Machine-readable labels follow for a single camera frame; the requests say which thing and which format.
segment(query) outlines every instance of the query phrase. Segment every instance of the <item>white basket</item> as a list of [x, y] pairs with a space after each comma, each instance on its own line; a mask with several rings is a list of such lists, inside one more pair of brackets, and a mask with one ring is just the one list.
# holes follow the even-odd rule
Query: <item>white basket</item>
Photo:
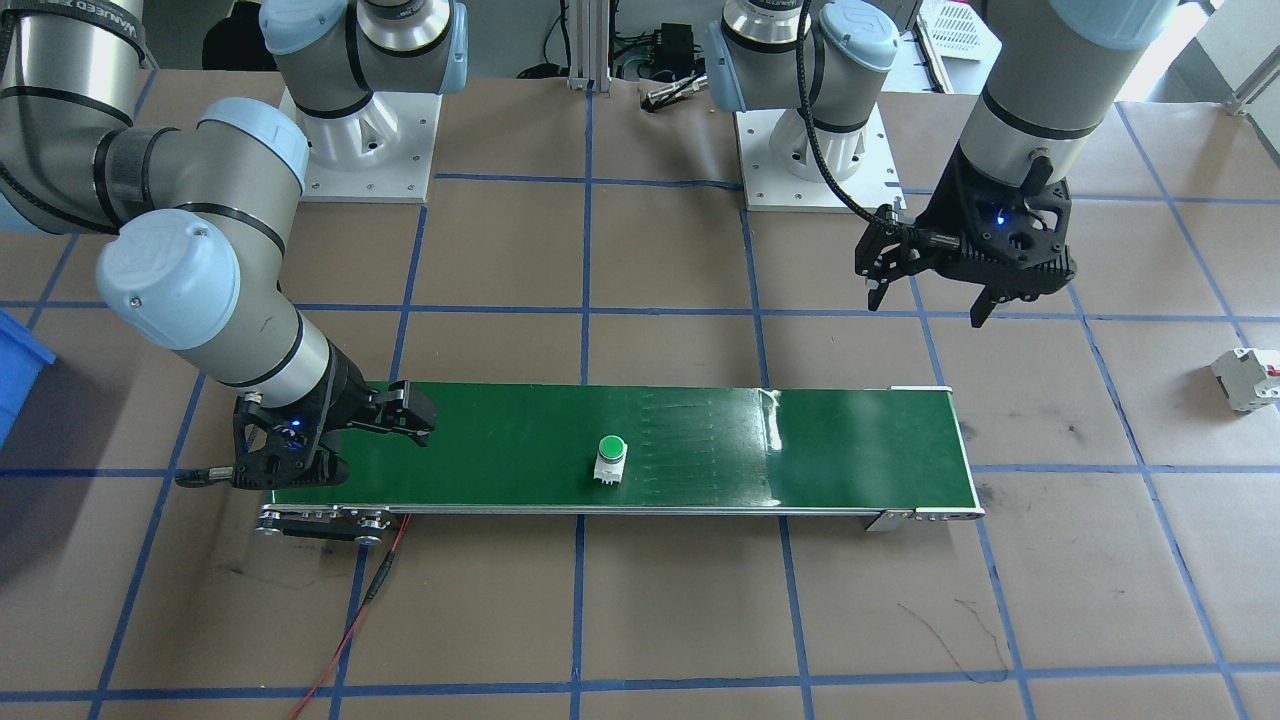
[[978, 17], [978, 13], [964, 3], [936, 3], [927, 14], [929, 36], [938, 53], [947, 58], [963, 60], [982, 60], [996, 49], [996, 36]]

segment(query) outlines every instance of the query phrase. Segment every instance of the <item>brown paper floor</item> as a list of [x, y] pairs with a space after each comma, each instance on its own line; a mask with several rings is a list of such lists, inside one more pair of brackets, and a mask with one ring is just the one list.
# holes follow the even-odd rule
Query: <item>brown paper floor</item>
[[[140, 124], [280, 91], [166, 70]], [[950, 384], [988, 519], [419, 519], [307, 717], [1280, 716], [1280, 413], [1206, 369], [1280, 348], [1247, 120], [1117, 105], [1079, 279], [973, 331], [936, 277], [865, 313], [856, 219], [748, 215], [731, 118], [639, 95], [472, 82], [429, 210], [301, 208], [282, 286], [370, 378]], [[972, 104], [882, 99], [913, 208]], [[169, 486], [229, 457], [232, 393], [102, 307], [104, 242], [0, 237], [0, 307], [59, 355], [0, 451], [0, 716], [283, 717], [380, 551]]]

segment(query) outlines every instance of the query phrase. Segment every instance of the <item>blue plastic bin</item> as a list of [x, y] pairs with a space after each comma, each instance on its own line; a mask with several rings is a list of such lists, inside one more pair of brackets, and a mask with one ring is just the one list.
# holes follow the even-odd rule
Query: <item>blue plastic bin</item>
[[0, 447], [40, 369], [52, 361], [52, 352], [13, 315], [0, 310]]

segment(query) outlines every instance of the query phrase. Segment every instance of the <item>green button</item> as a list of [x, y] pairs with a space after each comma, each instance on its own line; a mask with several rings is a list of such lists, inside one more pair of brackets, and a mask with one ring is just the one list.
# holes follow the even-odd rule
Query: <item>green button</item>
[[627, 443], [618, 436], [604, 436], [600, 439], [600, 457], [605, 460], [621, 460], [626, 450]]

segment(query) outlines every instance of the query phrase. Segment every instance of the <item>red wire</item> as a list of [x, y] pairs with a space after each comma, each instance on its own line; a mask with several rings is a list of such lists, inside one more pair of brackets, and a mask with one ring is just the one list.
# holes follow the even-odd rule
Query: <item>red wire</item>
[[[392, 541], [392, 548], [387, 551], [387, 555], [392, 555], [399, 547], [399, 541], [404, 537], [404, 529], [408, 528], [408, 519], [410, 515], [404, 515], [404, 518], [401, 519], [399, 530], [396, 532], [396, 539]], [[369, 603], [362, 602], [360, 605], [360, 610], [356, 611], [356, 616], [351, 620], [351, 626], [347, 628], [347, 633], [342, 635], [342, 642], [338, 643], [338, 650], [333, 651], [333, 657], [329, 659], [329, 665], [324, 669], [324, 673], [320, 675], [320, 679], [316, 680], [316, 684], [311, 685], [311, 689], [307, 691], [307, 694], [302, 696], [302, 700], [298, 701], [298, 705], [293, 707], [293, 712], [289, 712], [288, 720], [297, 720], [298, 715], [302, 715], [302, 708], [305, 708], [307, 703], [311, 702], [311, 698], [315, 697], [317, 692], [320, 692], [320, 685], [323, 685], [324, 682], [329, 679], [329, 674], [333, 673], [333, 669], [338, 665], [338, 659], [342, 657], [342, 651], [346, 650], [347, 644], [351, 642], [352, 635], [356, 634], [356, 628], [358, 628], [360, 621], [365, 619], [365, 612], [367, 610], [369, 610]]]

